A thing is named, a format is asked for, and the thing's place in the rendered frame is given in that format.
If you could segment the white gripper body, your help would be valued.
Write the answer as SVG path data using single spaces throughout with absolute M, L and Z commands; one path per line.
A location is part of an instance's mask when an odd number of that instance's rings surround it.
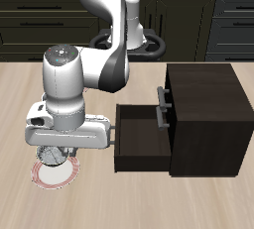
M 53 117 L 29 119 L 25 140 L 31 146 L 105 149 L 110 143 L 110 121 L 103 115 L 86 114 L 80 127 L 60 132 L 54 129 Z

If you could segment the grey metal bowl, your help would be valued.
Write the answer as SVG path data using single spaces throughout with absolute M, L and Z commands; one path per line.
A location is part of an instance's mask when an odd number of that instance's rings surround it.
M 38 146 L 36 155 L 39 161 L 48 167 L 57 167 L 68 158 L 68 149 L 54 146 Z

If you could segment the dark wooden cabinet drawer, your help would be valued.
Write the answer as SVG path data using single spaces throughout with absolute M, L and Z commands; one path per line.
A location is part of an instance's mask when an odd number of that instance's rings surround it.
M 114 169 L 116 172 L 168 172 L 168 130 L 158 128 L 156 105 L 116 105 Z

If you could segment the dark wooden cabinet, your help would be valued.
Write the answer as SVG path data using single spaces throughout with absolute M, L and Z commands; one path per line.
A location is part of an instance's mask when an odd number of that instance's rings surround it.
M 229 63 L 169 63 L 165 88 L 172 176 L 239 173 L 254 109 Z

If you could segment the dark olive kitchen cupboards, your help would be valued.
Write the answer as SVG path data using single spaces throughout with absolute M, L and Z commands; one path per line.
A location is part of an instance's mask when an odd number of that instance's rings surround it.
M 215 0 L 140 0 L 139 20 L 166 43 L 162 61 L 203 61 Z M 110 25 L 78 0 L 0 0 L 0 61 L 40 61 L 58 44 L 86 47 Z

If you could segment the dark grey kitchen cupboards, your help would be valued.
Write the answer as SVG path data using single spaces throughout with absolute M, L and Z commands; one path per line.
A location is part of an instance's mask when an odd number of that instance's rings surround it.
M 254 0 L 216 0 L 206 61 L 254 62 Z

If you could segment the flat black base plate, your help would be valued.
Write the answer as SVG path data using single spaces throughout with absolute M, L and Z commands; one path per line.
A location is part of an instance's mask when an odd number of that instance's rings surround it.
M 111 44 L 107 41 L 111 35 L 110 29 L 102 29 L 99 34 L 94 37 L 89 46 L 94 49 L 108 50 Z M 128 59 L 131 62 L 155 62 L 159 61 L 166 51 L 165 42 L 156 35 L 153 29 L 145 29 L 144 36 L 146 42 L 138 49 L 128 50 Z

